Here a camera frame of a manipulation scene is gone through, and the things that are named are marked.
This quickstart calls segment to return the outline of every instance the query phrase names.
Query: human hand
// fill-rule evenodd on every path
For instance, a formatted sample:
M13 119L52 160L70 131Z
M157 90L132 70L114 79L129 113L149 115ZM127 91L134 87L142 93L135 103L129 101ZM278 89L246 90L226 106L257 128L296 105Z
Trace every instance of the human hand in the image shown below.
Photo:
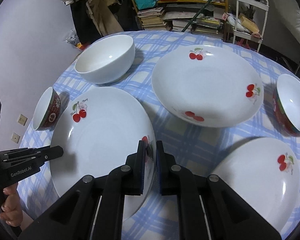
M20 226L23 220L17 187L18 183L15 183L3 189L3 193L8 195L8 197L1 206L3 212L0 214L0 219L4 220L8 225L13 227Z

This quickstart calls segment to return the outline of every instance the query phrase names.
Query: white wall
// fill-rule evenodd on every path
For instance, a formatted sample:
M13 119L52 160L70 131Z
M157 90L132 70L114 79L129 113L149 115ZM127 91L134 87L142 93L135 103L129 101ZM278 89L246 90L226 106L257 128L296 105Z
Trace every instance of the white wall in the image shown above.
M62 41L74 28L60 0L4 0L0 5L0 150L18 148L42 93L79 53ZM28 117L26 126L17 123Z
M257 9L253 20L258 26L263 26L264 11ZM300 44L281 22L273 0L269 0L269 13L263 44L296 63L300 61Z

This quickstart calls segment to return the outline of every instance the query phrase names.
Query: blue plaid tablecloth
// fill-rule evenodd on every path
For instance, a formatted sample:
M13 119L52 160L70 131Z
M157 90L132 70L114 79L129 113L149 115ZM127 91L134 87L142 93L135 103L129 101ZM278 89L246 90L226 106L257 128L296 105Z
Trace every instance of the blue plaid tablecloth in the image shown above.
M300 167L300 138L285 136L277 124L272 107L272 93L280 74L290 73L272 60L242 47L223 43L207 36L167 31L125 32L136 45L136 56L128 72L111 86L123 89L143 105L152 122L156 140L162 140L167 153L173 154L177 164L194 174L207 176L233 149L255 137L282 140L296 154ZM264 104L249 121L226 129L202 128L191 125L170 114L158 101L151 87L151 73L156 62L166 53L180 46L209 44L233 51L247 60L260 75L264 85ZM74 63L54 84L60 94L62 107L87 91L91 86L75 71ZM30 123L21 147L50 145L53 131L34 131ZM24 210L37 218L57 199L47 164L41 172L19 183L18 191ZM296 206L281 234L285 239L300 220L300 194ZM179 239L176 197L161 196L155 178L153 187L138 212L122 225L122 239Z

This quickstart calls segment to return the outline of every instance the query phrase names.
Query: ceramic dish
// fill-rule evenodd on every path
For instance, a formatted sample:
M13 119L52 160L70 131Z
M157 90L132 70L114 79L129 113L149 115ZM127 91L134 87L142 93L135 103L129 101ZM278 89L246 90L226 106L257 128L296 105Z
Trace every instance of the ceramic dish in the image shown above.
M61 115L51 141L64 150L61 158L50 161L58 195L84 175L101 177L124 165L142 139L150 143L153 158L146 156L143 195L125 197L123 219L140 208L152 184L156 143L151 122L141 104L123 90L93 88L77 97Z
M53 87L47 90L40 97L34 110L32 127L34 130L47 130L56 124L60 114L60 97Z
M114 35L97 41L84 50L74 69L86 81L111 83L121 78L131 67L136 53L133 38Z
M255 115L263 102L258 73L223 48L178 48L155 65L152 88L175 116L196 125L230 127Z
M300 190L293 151L274 138L245 143L212 172L226 182L278 232L288 221Z
M283 74L279 76L273 94L274 114L292 136L300 136L300 81Z

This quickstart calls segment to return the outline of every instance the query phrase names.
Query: wall socket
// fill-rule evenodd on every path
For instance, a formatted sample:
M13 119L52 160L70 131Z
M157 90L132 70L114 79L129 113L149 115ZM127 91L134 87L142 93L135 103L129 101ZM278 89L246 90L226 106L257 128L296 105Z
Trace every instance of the wall socket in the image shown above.
M18 123L24 126L26 124L27 120L28 120L28 118L26 118L24 115L21 114L19 117Z
M20 140L20 135L17 135L16 133L13 133L12 134L12 138L11 140L15 143L19 143L19 140Z

